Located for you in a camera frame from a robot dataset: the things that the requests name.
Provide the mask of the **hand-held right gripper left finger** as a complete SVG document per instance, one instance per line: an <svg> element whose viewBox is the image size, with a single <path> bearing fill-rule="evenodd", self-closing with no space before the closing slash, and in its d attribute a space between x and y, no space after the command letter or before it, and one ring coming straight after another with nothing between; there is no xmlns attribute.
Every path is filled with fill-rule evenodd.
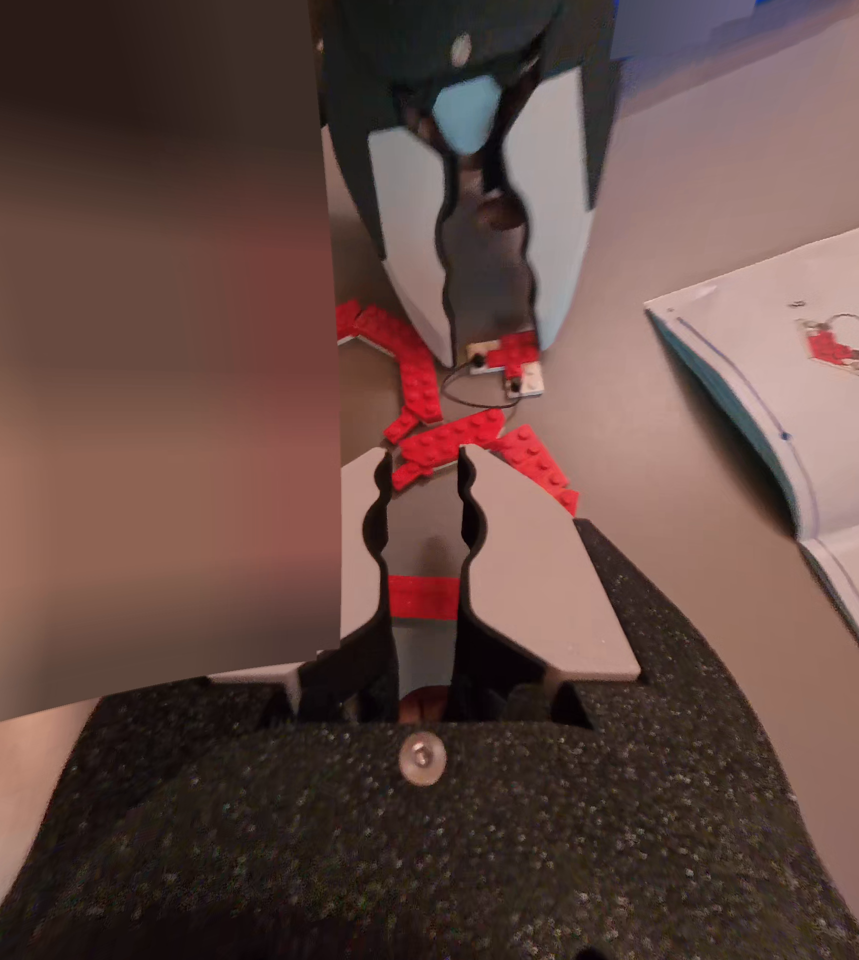
<svg viewBox="0 0 859 960"><path fill-rule="evenodd" d="M301 664L259 666L208 675L216 684L364 687L394 651L386 598L389 451L373 447L341 468L341 581L338 645Z"/></svg>

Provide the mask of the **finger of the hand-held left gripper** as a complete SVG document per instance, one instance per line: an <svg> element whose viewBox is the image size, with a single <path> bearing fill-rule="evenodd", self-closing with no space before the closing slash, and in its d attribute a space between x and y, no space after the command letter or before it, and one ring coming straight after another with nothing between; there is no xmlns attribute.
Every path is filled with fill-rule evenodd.
<svg viewBox="0 0 859 960"><path fill-rule="evenodd" d="M444 305L446 269L437 228L446 198L442 157L404 126L368 138L383 268L423 343L445 368L454 365L453 330Z"/></svg>
<svg viewBox="0 0 859 960"><path fill-rule="evenodd" d="M589 241L581 70L543 80L506 134L506 174L526 215L524 259L542 352L570 313Z"/></svg>

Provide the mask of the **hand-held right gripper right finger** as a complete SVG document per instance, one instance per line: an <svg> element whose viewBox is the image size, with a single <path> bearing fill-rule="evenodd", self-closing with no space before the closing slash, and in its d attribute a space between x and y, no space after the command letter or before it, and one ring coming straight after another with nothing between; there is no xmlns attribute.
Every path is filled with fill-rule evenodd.
<svg viewBox="0 0 859 960"><path fill-rule="evenodd" d="M481 446L461 447L457 489L467 555L460 571L459 653L521 657L534 682L635 682L642 674L571 514Z"/></svg>

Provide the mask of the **red brick heart frame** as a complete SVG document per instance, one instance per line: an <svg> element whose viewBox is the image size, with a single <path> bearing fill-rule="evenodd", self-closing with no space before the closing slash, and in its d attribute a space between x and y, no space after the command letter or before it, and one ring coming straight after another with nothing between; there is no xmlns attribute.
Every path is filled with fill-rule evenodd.
<svg viewBox="0 0 859 960"><path fill-rule="evenodd" d="M551 452L527 424L508 427L508 413L521 400L482 403L454 398L470 411L446 421L442 398L453 379L472 376L465 359L444 382L439 382L436 361L415 330L383 308L363 306L347 300L336 306L337 343L361 341L393 359L399 369L401 407L399 415L384 430L389 447L398 450L399 461L392 472L392 490L399 495L454 467L460 449L476 445L495 453L512 469L533 481L571 516L577 513L580 494Z"/></svg>

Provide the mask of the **white plate brick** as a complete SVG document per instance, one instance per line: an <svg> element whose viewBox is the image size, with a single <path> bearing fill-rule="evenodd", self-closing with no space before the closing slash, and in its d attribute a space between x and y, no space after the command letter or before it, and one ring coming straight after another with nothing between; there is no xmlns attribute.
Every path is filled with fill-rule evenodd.
<svg viewBox="0 0 859 960"><path fill-rule="evenodd" d="M522 378L506 379L501 373L495 371L481 371L484 365L485 355L495 348L499 347L501 338L491 341L471 342L465 348L465 357L469 363L469 370L473 376L481 375L500 375L505 394L509 400L517 400L528 397L542 395L544 387L543 371L540 359L537 363L529 365L527 372Z"/></svg>

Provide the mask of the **white instruction booklet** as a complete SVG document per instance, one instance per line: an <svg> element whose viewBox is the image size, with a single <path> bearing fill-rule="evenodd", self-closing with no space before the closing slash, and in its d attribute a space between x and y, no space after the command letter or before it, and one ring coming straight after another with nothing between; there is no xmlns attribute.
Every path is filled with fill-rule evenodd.
<svg viewBox="0 0 859 960"><path fill-rule="evenodd" d="M643 308L772 473L859 642L859 227Z"/></svg>

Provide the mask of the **grey desk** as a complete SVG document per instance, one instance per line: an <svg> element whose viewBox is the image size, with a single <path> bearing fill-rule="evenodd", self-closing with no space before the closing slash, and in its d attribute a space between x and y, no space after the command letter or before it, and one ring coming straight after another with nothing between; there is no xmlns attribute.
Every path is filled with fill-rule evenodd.
<svg viewBox="0 0 859 960"><path fill-rule="evenodd" d="M675 366L642 302L859 226L859 2L787 5L778 29L727 37L633 87L616 123L578 290L551 357L565 381L540 414L571 454L591 519L679 607L735 675L807 828L859 919L859 649L800 552L778 495L734 429ZM0 407L0 483L59 466L83 506L148 522L177 453L215 467L229 439L177 408L178 386L96 379ZM0 391L0 404L5 396ZM95 700L0 721L0 904L58 768Z"/></svg>

